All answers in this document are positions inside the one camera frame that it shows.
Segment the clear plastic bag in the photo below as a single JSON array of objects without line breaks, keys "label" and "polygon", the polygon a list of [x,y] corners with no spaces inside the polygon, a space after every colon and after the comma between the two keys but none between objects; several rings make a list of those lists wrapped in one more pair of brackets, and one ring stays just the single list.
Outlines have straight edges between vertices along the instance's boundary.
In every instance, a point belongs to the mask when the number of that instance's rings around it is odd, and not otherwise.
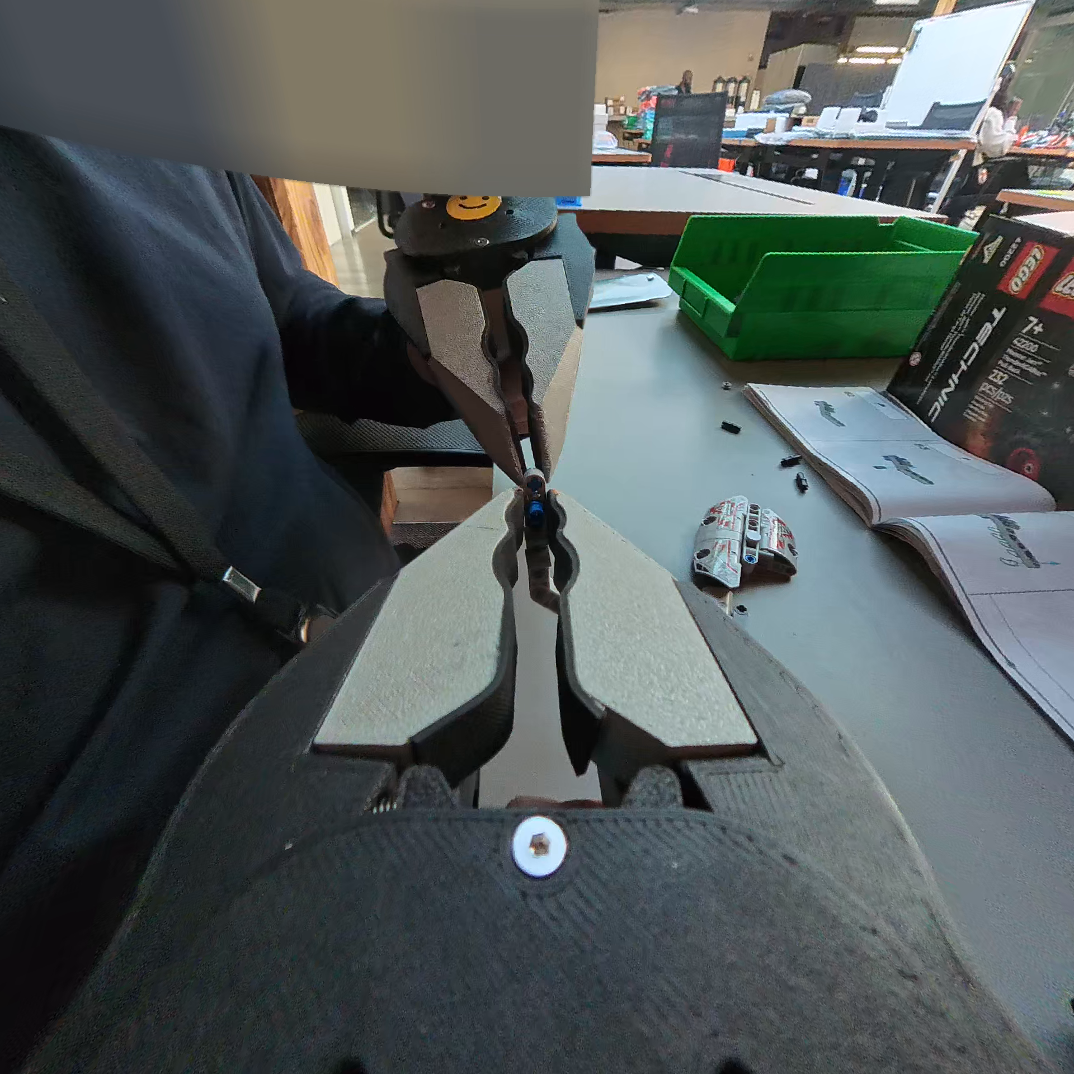
[{"label": "clear plastic bag", "polygon": [[641,271],[610,276],[595,281],[587,302],[587,313],[612,313],[648,306],[674,295],[673,288],[656,272]]}]

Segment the person's left forearm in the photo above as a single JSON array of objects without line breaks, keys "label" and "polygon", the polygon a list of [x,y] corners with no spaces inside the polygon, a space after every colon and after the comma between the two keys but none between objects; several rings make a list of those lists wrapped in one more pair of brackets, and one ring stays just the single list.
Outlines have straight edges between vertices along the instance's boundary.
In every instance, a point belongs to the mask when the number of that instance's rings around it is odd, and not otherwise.
[{"label": "person's left forearm", "polygon": [[262,286],[294,410],[407,427],[455,419],[382,300],[347,294],[302,268]]}]

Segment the black lego set box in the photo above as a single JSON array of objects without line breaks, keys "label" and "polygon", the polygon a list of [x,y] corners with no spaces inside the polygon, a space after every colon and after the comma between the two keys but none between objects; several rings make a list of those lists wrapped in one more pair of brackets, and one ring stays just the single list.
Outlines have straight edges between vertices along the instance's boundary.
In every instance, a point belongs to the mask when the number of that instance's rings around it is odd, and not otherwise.
[{"label": "black lego set box", "polygon": [[1073,214],[990,218],[888,393],[1073,507]]}]

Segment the person in dark clothes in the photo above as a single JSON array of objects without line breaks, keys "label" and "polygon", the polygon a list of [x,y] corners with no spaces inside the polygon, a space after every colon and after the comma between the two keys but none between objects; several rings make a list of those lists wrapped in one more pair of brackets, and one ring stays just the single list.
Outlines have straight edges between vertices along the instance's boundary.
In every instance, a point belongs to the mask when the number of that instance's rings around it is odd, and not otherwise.
[{"label": "person in dark clothes", "polygon": [[[3,128],[2,263],[228,565],[333,611],[394,570],[297,429],[262,284],[305,268],[249,177]],[[2,496],[2,1072],[290,651],[222,587]]]}]

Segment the lego instruction booklet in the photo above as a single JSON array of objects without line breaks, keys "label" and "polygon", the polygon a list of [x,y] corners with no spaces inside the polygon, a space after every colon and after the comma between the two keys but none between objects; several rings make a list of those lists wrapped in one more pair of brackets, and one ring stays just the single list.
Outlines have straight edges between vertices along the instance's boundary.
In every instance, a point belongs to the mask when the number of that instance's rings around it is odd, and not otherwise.
[{"label": "lego instruction booklet", "polygon": [[1073,739],[1073,516],[877,390],[743,395],[871,529],[913,547],[997,665]]}]

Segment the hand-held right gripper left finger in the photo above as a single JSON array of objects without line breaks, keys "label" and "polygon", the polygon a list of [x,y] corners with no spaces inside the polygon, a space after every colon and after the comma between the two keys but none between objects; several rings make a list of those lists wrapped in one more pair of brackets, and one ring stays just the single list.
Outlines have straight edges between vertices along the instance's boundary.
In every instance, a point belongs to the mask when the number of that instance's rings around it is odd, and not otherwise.
[{"label": "hand-held right gripper left finger", "polygon": [[504,492],[405,566],[313,748],[467,781],[514,726],[519,491]]}]

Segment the person's left hand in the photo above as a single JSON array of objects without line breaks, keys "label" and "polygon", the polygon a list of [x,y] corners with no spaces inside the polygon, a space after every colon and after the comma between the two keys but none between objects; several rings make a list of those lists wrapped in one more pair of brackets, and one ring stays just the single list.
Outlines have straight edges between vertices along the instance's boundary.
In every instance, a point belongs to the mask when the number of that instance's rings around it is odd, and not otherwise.
[{"label": "person's left hand", "polygon": [[445,398],[454,401],[458,378],[452,371],[442,366],[434,355],[425,355],[413,342],[407,342],[406,350],[418,376],[425,383],[435,388]]}]

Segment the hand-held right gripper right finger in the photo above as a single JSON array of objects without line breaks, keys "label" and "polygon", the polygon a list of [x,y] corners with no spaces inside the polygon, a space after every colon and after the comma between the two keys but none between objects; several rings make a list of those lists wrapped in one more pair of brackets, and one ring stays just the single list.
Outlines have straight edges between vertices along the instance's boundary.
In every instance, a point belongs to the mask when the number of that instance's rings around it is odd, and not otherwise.
[{"label": "hand-held right gripper right finger", "polygon": [[672,574],[552,491],[558,719],[583,774],[755,754],[756,732]]}]

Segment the wooden wall panel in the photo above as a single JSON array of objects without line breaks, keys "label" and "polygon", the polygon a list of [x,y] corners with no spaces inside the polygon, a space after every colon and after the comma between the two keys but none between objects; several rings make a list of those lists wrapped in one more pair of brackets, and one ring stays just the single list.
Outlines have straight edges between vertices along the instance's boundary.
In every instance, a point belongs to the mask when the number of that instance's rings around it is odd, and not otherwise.
[{"label": "wooden wall panel", "polygon": [[297,249],[303,266],[337,286],[336,266],[315,185],[263,175],[251,178]]}]

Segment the whiteboard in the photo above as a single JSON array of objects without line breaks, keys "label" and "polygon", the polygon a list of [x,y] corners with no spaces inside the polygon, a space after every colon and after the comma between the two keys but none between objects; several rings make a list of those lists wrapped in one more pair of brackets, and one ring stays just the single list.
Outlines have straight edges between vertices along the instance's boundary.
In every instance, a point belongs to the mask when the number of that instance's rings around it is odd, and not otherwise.
[{"label": "whiteboard", "polygon": [[934,104],[976,104],[974,124],[1033,8],[1033,1],[995,3],[915,21],[879,108],[886,124],[921,128]]}]

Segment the grey red lego panel assembly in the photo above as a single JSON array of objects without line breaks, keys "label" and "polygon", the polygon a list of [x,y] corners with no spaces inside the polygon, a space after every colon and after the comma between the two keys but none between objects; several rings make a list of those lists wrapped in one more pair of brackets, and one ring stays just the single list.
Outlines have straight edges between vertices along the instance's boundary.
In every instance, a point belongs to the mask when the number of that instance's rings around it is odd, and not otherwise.
[{"label": "grey red lego panel assembly", "polygon": [[705,513],[694,538],[691,574],[729,590],[751,574],[798,571],[796,539],[782,517],[738,495]]}]

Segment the green plastic bin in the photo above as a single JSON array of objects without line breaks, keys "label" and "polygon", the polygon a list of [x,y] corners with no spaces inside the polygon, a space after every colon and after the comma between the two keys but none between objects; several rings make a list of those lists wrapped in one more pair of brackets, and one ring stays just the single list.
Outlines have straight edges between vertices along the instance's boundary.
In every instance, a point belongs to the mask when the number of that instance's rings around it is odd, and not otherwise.
[{"label": "green plastic bin", "polygon": [[694,216],[679,308],[732,362],[908,355],[976,234],[914,217]]}]

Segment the wooden-edged grey table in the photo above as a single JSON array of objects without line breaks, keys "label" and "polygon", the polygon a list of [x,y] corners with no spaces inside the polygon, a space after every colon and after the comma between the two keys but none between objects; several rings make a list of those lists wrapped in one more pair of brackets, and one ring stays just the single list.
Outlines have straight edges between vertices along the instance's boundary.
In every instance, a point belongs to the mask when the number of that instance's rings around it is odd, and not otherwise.
[{"label": "wooden-edged grey table", "polygon": [[587,236],[678,238],[695,216],[911,217],[946,222],[943,214],[838,195],[717,169],[594,166],[591,191],[558,211],[577,217]]}]

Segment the black office chair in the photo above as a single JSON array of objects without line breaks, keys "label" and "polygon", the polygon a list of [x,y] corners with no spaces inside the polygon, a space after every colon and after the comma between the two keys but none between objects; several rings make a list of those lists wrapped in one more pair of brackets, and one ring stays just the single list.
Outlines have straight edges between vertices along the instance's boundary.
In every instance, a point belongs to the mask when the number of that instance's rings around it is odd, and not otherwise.
[{"label": "black office chair", "polygon": [[728,96],[662,93],[655,98],[652,168],[717,169]]}]

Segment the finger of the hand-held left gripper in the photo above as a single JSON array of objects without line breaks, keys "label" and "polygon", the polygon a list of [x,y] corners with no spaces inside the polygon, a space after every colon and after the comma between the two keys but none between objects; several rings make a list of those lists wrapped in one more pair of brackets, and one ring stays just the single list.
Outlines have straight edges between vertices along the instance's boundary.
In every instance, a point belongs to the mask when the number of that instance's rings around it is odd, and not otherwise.
[{"label": "finger of the hand-held left gripper", "polygon": [[491,355],[490,329],[479,290],[438,280],[417,292],[430,346],[429,366],[492,463],[521,484],[524,459],[514,415]]},{"label": "finger of the hand-held left gripper", "polygon": [[536,466],[552,478],[565,444],[583,326],[574,317],[563,261],[531,261],[505,282],[509,321],[522,337],[521,390]]}]

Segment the long background table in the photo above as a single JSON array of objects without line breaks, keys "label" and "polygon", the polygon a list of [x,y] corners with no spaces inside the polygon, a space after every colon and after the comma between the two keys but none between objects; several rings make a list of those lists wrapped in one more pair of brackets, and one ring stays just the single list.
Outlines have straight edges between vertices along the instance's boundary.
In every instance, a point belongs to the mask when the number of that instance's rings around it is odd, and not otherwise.
[{"label": "long background table", "polygon": [[976,150],[976,140],[964,133],[938,131],[889,132],[883,136],[809,136],[804,131],[757,139],[725,136],[724,156],[741,174],[788,182],[812,169],[806,187],[837,192],[844,172],[855,176],[854,195],[898,208],[937,208],[954,175]]}]

